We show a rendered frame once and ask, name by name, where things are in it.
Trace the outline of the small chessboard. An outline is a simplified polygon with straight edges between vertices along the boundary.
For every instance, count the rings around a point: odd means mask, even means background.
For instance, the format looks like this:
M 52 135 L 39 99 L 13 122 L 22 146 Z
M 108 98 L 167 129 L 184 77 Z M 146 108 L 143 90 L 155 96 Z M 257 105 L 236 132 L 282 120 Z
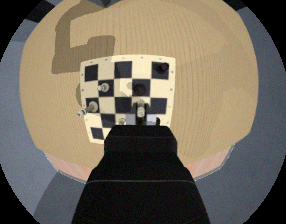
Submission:
M 170 67 L 159 74 L 156 67 L 167 62 Z M 107 83 L 109 90 L 97 87 Z M 146 93 L 137 97 L 136 84 L 143 84 Z M 81 62 L 80 89 L 82 108 L 95 101 L 96 112 L 84 116 L 90 142 L 104 144 L 111 127 L 126 120 L 134 102 L 144 100 L 160 118 L 160 125 L 170 128 L 175 88 L 175 58 L 156 55 L 117 55 Z

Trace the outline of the white pawn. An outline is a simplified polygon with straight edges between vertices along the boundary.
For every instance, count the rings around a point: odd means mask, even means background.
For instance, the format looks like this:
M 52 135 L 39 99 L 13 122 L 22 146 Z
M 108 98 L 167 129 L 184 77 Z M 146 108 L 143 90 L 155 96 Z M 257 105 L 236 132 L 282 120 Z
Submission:
M 126 120 L 124 118 L 120 118 L 118 123 L 121 125 L 126 125 Z
M 102 85 L 99 85 L 99 86 L 97 87 L 97 89 L 98 89 L 99 91 L 102 91 L 102 90 L 103 90 L 103 92 L 106 92 L 106 91 L 109 90 L 109 85 L 108 85 L 107 83 L 103 83 Z

